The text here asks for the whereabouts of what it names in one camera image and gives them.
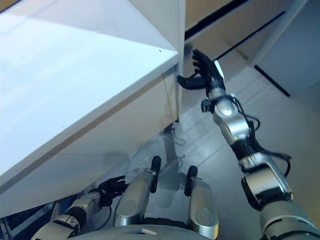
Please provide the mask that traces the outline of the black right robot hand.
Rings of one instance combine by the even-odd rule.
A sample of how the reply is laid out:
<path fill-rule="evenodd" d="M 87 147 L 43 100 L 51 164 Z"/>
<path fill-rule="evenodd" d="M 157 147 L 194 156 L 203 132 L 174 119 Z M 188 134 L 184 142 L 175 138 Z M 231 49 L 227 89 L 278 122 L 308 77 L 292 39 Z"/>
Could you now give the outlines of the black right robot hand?
<path fill-rule="evenodd" d="M 220 74 L 218 67 L 206 54 L 198 49 L 192 50 L 194 74 L 190 77 L 177 76 L 177 82 L 187 90 L 212 89 L 226 90 L 224 78 Z"/>

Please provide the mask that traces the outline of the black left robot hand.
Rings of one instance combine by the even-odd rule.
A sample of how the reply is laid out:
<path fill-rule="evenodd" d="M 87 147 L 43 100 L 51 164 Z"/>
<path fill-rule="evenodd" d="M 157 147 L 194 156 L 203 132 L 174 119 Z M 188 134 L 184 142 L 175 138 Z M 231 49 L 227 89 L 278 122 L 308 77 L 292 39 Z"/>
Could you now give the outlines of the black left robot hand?
<path fill-rule="evenodd" d="M 98 188 L 105 191 L 109 198 L 121 196 L 128 187 L 125 181 L 126 176 L 121 175 L 114 178 L 109 178 L 98 185 Z"/>

